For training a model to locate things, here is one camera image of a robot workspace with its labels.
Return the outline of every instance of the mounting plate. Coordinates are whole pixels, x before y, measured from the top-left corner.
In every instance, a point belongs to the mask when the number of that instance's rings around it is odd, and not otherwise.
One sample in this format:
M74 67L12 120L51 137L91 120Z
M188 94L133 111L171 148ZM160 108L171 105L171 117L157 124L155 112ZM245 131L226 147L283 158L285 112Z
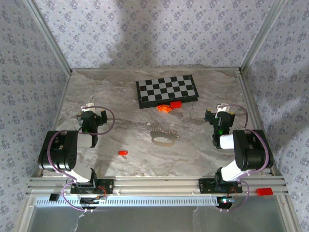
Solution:
M106 189L106 194L112 194L112 190L114 188L114 180L113 179L98 179L98 186L104 187ZM103 195L104 190L101 188L78 188L76 184L72 184L71 194L97 194Z
M225 182L220 185L221 191L216 190L216 184L214 178L201 178L198 180L199 192L202 194L214 194L214 193L223 193L228 194L231 187L235 188L237 193L242 193L241 184L238 182Z

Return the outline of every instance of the orange object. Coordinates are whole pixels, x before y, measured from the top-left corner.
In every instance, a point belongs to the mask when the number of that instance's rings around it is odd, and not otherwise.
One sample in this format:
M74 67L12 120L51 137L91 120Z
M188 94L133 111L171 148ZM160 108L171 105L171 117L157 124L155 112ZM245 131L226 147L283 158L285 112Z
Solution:
M173 101L170 103L170 106L172 109L177 109L182 107L182 102L181 101Z
M270 196L270 195L274 195L274 192L272 191L271 188L258 188L256 190L256 194L258 196Z
M121 151L118 151L118 154L119 154L120 156L126 156L126 155L128 154L128 151L126 151L126 150L121 150Z
M159 110L159 112L163 111L165 113L172 111L172 108L170 108L168 105L158 105L157 109Z

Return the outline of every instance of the glass panel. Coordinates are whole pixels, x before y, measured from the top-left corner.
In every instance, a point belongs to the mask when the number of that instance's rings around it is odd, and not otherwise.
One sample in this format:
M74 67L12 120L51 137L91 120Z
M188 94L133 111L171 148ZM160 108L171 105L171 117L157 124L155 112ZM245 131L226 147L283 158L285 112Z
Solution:
M36 207L28 232L285 232L276 197L250 197L232 212L211 206L106 207L83 213L70 207Z

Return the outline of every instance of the black and white checkered board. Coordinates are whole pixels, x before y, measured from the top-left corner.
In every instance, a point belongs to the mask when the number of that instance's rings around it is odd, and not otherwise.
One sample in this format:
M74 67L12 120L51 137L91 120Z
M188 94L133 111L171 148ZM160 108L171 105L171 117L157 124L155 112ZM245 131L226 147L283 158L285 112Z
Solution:
M197 101L198 93L192 75L137 81L140 109L169 104L172 101Z

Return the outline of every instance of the red block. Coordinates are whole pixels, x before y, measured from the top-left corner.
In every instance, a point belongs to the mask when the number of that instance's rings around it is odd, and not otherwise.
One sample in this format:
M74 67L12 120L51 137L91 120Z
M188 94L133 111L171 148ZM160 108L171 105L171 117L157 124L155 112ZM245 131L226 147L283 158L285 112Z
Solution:
M270 195L274 195L273 191L271 188L258 188L256 190L256 194L258 196L270 196Z
M182 107L182 102L181 101L173 101L170 103L170 107L172 109L177 109Z

